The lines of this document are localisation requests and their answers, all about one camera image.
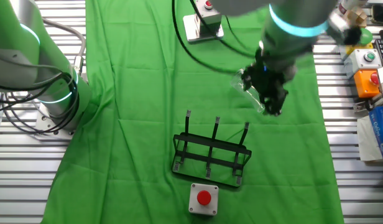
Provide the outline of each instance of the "glass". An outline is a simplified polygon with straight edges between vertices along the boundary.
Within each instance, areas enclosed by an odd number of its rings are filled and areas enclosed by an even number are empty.
[[[241,75],[244,73],[244,69],[238,70],[234,78],[231,80],[231,85],[241,94],[243,94],[256,109],[258,113],[263,113],[265,111],[265,106],[259,101],[259,93],[252,86],[250,89],[244,91],[244,82],[241,79]]]

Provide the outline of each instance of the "glowing blue ring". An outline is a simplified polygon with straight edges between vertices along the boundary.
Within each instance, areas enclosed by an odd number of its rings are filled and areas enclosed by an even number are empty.
[[[28,28],[24,24],[20,24],[20,26],[23,27],[23,29],[29,31],[38,40],[38,44],[39,45],[41,44],[40,39],[38,38],[37,34],[32,29]]]
[[[282,19],[280,19],[273,11],[272,5],[269,4],[269,11],[270,15],[272,16],[273,21],[284,31],[286,31],[289,34],[295,35],[297,37],[316,37],[320,35],[322,32],[327,30],[328,28],[328,22],[325,21],[324,23],[315,26],[315,27],[298,27],[293,26],[291,24],[288,24],[284,22]]]
[[[78,75],[76,74],[75,75],[75,84],[77,85],[78,84]],[[65,97],[63,97],[62,99],[60,100],[56,100],[56,101],[50,101],[50,102],[45,102],[45,101],[42,101],[42,100],[39,100],[41,103],[59,103],[63,100],[66,100],[67,98],[69,98],[70,96],[72,95],[72,92],[69,92]]]

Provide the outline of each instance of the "black metal rack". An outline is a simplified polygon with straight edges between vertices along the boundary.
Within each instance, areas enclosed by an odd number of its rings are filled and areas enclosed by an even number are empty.
[[[186,115],[186,121],[185,121],[185,132],[176,134],[173,136],[173,145],[175,147],[175,156],[173,158],[172,162],[172,172],[183,174],[183,175],[189,175],[192,177],[199,177],[203,179],[212,180],[215,182],[220,182],[222,184],[228,184],[235,187],[239,187],[241,185],[241,179],[242,179],[242,172],[244,169],[244,166],[247,164],[248,160],[251,158],[252,152],[250,150],[247,150],[247,148],[243,145],[243,142],[246,138],[247,132],[248,132],[248,126],[249,123],[245,123],[244,131],[242,133],[241,140],[239,144],[226,142],[217,140],[216,133],[218,131],[219,126],[219,119],[220,117],[216,117],[215,126],[213,130],[213,134],[211,138],[199,136],[196,134],[190,134],[189,133],[189,119],[190,119],[190,113],[191,111],[187,111]],[[184,145],[181,149],[179,149],[179,143],[183,141]],[[199,144],[202,146],[207,146],[207,156],[203,156],[201,154],[195,154],[188,152],[188,144],[194,143]],[[213,158],[213,149],[222,149],[225,151],[231,151],[234,152],[234,160],[233,161],[226,161],[223,159],[215,159]],[[240,155],[243,155],[244,158],[242,159],[242,162],[239,163]],[[202,161],[205,162],[205,176],[202,177],[200,175],[193,174],[192,172],[187,172],[186,170],[182,170],[182,166],[186,164],[185,159],[191,159],[195,161]],[[223,167],[229,167],[233,171],[231,172],[230,178],[225,178],[228,181],[221,181],[218,178],[214,178],[211,176],[211,165],[217,164],[221,165]]]

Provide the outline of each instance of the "green button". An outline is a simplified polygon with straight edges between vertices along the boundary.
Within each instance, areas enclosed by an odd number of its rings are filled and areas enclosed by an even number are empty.
[[[368,53],[367,57],[369,59],[375,59],[376,56],[373,53]]]
[[[364,59],[368,62],[374,61],[375,58],[376,58],[376,55],[374,55],[374,53],[372,52],[368,52],[367,54],[364,55]]]
[[[371,41],[372,41],[372,33],[365,28],[361,28],[361,38],[360,38],[359,45],[365,46],[367,44],[370,44]]]

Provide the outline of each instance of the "blue label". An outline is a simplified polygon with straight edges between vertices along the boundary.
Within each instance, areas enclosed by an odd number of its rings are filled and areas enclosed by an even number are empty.
[[[383,106],[376,107],[369,113],[372,128],[376,135],[379,149],[383,156]]]

